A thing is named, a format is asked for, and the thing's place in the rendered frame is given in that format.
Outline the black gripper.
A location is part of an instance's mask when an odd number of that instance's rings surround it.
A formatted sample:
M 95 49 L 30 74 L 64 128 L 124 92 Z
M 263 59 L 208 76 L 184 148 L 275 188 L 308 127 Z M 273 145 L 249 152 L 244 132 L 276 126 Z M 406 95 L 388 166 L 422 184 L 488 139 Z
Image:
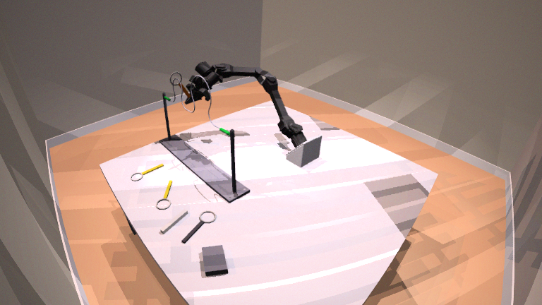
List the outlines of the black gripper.
M 205 78 L 205 81 L 207 83 L 205 83 L 201 89 L 199 89 L 199 87 L 197 85 L 195 85 L 196 86 L 196 88 L 195 88 L 195 86 L 193 84 L 192 84 L 192 87 L 191 87 L 191 84 L 188 84 L 186 86 L 188 91 L 190 91 L 189 92 L 190 97 L 189 98 L 187 97 L 187 99 L 185 101 L 185 104 L 189 104 L 189 103 L 193 102 L 193 99 L 194 99 L 194 101 L 202 100 L 201 99 L 202 96 L 205 96 L 206 101 L 210 100 L 210 93 L 208 92 L 208 90 L 209 90 L 208 86 L 209 86 L 209 88 L 211 90 L 212 89 L 212 84 L 207 78 Z M 191 95 L 191 90 L 192 90 L 193 95 Z M 192 99 L 192 96 L 193 96 L 193 99 Z

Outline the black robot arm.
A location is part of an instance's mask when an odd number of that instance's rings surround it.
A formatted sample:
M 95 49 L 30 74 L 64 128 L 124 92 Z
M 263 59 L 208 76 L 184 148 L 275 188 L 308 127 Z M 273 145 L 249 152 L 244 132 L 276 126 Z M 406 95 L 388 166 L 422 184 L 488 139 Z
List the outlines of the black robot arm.
M 279 127 L 279 131 L 281 131 L 283 135 L 291 139 L 291 142 L 293 143 L 295 148 L 301 145 L 303 142 L 307 141 L 306 136 L 303 133 L 302 125 L 297 124 L 287 113 L 286 107 L 284 106 L 283 100 L 278 91 L 277 78 L 270 74 L 268 71 L 264 71 L 260 67 L 233 67 L 230 64 L 216 64 L 209 66 L 206 61 L 199 63 L 196 66 L 195 70 L 202 77 L 206 77 L 211 82 L 212 86 L 217 81 L 223 83 L 223 78 L 229 78 L 232 76 L 256 77 L 258 82 L 270 95 L 273 101 L 279 117 L 279 123 L 277 124 Z M 265 76 L 265 80 L 263 80 L 263 76 Z M 189 81 L 192 82 L 193 80 L 193 83 L 197 85 L 199 89 L 201 89 L 205 84 L 205 81 L 202 81 L 202 78 L 200 76 L 196 78 L 194 77 L 195 76 L 192 75 Z

